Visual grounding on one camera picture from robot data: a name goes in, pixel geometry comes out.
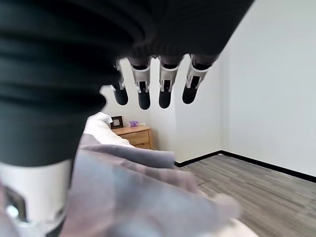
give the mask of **black baseboard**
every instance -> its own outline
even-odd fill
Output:
[[[216,156],[216,155],[219,155],[219,154],[223,154],[223,155],[226,155],[226,156],[229,156],[229,157],[240,159],[240,160],[243,160],[243,161],[251,163],[251,164],[255,164],[255,165],[258,165],[258,166],[261,166],[261,167],[265,167],[265,168],[268,168],[268,169],[271,169],[271,170],[275,170],[275,171],[278,171],[278,172],[281,172],[281,173],[284,173],[284,174],[289,174],[289,175],[292,175],[294,177],[297,177],[297,178],[300,178],[300,179],[304,179],[304,180],[316,183],[316,177],[314,177],[314,176],[311,176],[311,175],[308,175],[308,174],[303,174],[303,173],[300,173],[300,172],[297,172],[297,171],[294,171],[294,170],[290,170],[290,169],[286,169],[286,168],[283,168],[283,167],[280,167],[280,166],[276,166],[276,165],[273,165],[273,164],[268,164],[268,163],[265,163],[265,162],[262,162],[262,161],[258,161],[258,160],[255,160],[255,159],[248,158],[248,157],[243,157],[243,156],[240,156],[240,155],[237,155],[237,154],[234,154],[234,153],[231,153],[231,152],[226,152],[226,151],[212,152],[210,154],[206,154],[206,155],[203,155],[203,156],[198,157],[198,158],[187,160],[187,161],[182,162],[182,163],[178,163],[178,162],[175,161],[174,164],[177,167],[182,167],[182,166],[185,166],[185,165],[188,165],[188,164],[192,164],[192,163],[200,161],[202,159],[213,157],[213,156]]]
[[[265,168],[268,168],[268,169],[271,169],[271,170],[275,170],[275,171],[278,171],[278,172],[281,172],[281,173],[284,173],[284,174],[289,174],[289,175],[295,176],[297,178],[305,179],[305,180],[311,181],[313,183],[316,183],[316,177],[308,175],[308,174],[303,174],[303,173],[300,173],[300,172],[297,172],[297,171],[294,171],[294,170],[290,170],[290,169],[286,169],[286,168],[283,168],[283,167],[280,167],[280,166],[276,166],[276,165],[273,165],[273,164],[268,164],[268,163],[265,163],[265,162],[262,162],[262,161],[258,161],[258,160],[255,160],[255,159],[248,158],[248,157],[243,157],[243,156],[231,153],[231,152],[220,151],[220,154],[223,154],[223,155],[226,155],[226,156],[229,156],[229,157],[233,157],[233,158],[236,158],[236,159],[240,159],[240,160],[243,160],[243,161],[248,162],[248,163],[256,164],[256,165],[259,165],[259,166],[262,166],[262,167],[265,167]]]
[[[187,160],[187,161],[181,162],[181,163],[178,163],[178,162],[175,161],[175,162],[174,162],[174,165],[177,166],[177,167],[186,166],[186,165],[188,165],[188,164],[192,164],[192,163],[194,163],[194,162],[197,162],[197,161],[200,161],[200,160],[209,158],[209,157],[216,156],[216,155],[218,155],[218,154],[220,154],[220,153],[221,153],[221,151],[212,152],[212,153],[203,155],[203,156],[201,156],[201,157],[197,157],[197,158],[194,158],[194,159],[190,159],[190,160]]]

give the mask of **gray blanket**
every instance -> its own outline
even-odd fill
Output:
[[[238,204],[228,196],[201,196],[192,174],[172,169],[172,157],[102,145],[84,135],[60,236],[200,237],[238,216]],[[0,236],[15,236],[3,208]]]

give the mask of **picture frame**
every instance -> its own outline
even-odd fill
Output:
[[[113,122],[111,122],[111,129],[124,127],[124,125],[123,125],[123,117],[122,116],[114,116],[114,117],[111,117],[111,118],[112,118],[112,121],[113,121]]]

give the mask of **white pillow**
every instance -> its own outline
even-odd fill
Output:
[[[100,120],[102,122],[105,122],[106,124],[110,124],[111,122],[113,122],[111,116],[109,116],[103,112],[98,112],[95,115],[90,116],[89,119]]]

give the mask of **nightstand drawer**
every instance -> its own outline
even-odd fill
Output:
[[[131,145],[137,146],[149,143],[148,131],[132,132],[120,135],[121,138],[127,139]]]
[[[140,143],[138,145],[135,145],[135,147],[143,148],[143,149],[150,149],[150,143],[149,142],[147,142],[147,143]]]

